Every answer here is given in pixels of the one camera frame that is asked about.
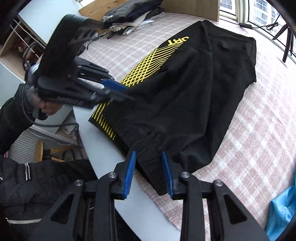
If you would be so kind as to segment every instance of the power adapter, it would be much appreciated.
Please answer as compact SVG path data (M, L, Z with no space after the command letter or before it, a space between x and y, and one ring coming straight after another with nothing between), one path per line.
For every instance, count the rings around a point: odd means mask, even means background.
M242 28L253 29L252 25L246 23L239 23L239 26L241 26Z

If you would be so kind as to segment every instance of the plaid bedsheet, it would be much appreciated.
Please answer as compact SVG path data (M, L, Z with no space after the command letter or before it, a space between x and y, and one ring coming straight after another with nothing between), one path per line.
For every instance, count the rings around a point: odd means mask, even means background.
M129 36L101 38L81 57L110 71L120 82L144 57L163 41L203 18L166 13L153 26ZM296 65L283 51L254 30L246 30L223 20L215 25L254 37L257 41L257 83L245 91L224 140L213 161L196 171L200 180L221 179L265 227L269 203L293 181L296 153ZM158 196L136 172L136 178L149 197L181 229L182 202L166 194ZM204 202L206 240L209 222Z

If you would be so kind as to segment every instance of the wooden stool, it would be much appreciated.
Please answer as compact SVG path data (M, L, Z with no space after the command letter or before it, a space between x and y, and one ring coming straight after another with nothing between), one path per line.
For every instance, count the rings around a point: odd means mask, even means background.
M52 154L59 153L62 151L71 150L73 147L75 147L75 146L69 145L69 146L65 146L65 147L61 147L61 148L44 150L43 149L43 142L39 140L36 144L36 147L35 147L35 162L41 162L44 160L53 160L53 161L64 162L65 160L59 159L59 158L53 156Z

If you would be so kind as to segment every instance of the person's arm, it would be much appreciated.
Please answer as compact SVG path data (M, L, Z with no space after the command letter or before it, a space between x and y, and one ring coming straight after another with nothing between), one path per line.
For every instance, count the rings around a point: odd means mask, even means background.
M24 84L20 84L15 96L7 100L0 109L0 155L4 155L21 133L32 126L23 112L22 105L24 105L27 116L35 121L32 116L33 108L26 100L23 103L21 99L24 86ZM40 100L38 107L46 115L53 115L62 105Z

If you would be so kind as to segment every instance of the black sleeve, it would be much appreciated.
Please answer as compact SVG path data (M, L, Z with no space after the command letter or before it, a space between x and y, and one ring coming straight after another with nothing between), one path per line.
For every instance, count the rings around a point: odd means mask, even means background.
M23 87L24 84L20 84L15 96L7 100L0 109L0 155L4 155L21 133L32 126L22 110Z

